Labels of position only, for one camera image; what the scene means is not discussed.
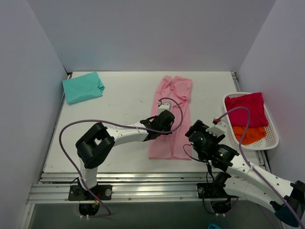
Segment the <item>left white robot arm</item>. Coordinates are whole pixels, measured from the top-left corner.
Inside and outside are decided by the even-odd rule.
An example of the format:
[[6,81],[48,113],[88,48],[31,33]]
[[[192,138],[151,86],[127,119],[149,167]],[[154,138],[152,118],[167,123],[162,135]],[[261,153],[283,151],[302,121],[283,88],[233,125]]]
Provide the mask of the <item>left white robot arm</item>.
[[165,110],[152,118],[141,120],[126,127],[105,127],[94,124],[76,143],[80,158],[81,177],[79,195],[91,200],[96,195],[97,170],[113,147],[130,143],[155,140],[162,132],[171,130],[174,115]]

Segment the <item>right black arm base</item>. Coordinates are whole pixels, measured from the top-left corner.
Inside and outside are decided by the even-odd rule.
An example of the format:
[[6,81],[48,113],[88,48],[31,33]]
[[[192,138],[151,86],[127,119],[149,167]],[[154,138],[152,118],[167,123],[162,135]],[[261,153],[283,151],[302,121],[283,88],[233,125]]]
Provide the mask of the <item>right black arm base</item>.
[[212,181],[206,176],[205,183],[197,183],[197,195],[202,200],[203,208],[208,214],[225,217],[232,212],[236,206],[239,197],[229,195],[225,192],[225,181],[231,178],[224,172],[219,172],[216,177],[212,177]]

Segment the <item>pink t-shirt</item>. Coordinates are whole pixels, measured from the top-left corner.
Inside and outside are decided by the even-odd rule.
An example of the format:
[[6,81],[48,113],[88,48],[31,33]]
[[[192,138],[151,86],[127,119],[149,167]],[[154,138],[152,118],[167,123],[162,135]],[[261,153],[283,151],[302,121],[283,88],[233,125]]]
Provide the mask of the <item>pink t-shirt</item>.
[[153,98],[151,115],[158,114],[157,101],[166,98],[163,102],[170,102],[171,112],[175,116],[172,129],[178,128],[172,134],[161,135],[150,141],[148,157],[150,159],[191,160],[192,149],[183,146],[188,144],[186,132],[191,126],[190,101],[193,89],[191,79],[176,76],[165,76],[160,81]]

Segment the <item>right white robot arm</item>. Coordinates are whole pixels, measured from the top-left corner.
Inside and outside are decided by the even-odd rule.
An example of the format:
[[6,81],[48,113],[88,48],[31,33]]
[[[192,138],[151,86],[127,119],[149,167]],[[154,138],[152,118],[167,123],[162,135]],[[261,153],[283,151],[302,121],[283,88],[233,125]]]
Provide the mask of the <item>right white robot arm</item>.
[[241,152],[221,144],[225,129],[222,121],[209,127],[197,120],[185,134],[199,160],[220,170],[211,186],[213,194],[245,198],[269,209],[284,224],[303,229],[304,182],[277,177],[248,161]]

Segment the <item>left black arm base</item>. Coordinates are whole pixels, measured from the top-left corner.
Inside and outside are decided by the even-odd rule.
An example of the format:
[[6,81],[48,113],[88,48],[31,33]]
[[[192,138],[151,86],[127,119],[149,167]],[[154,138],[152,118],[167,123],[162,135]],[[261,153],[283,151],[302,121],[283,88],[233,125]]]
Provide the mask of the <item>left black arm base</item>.
[[112,199],[112,185],[97,184],[89,191],[81,186],[78,178],[74,179],[69,186],[68,201],[89,201],[89,203],[79,203],[75,213],[81,219],[101,218],[111,215],[110,209],[103,203]]

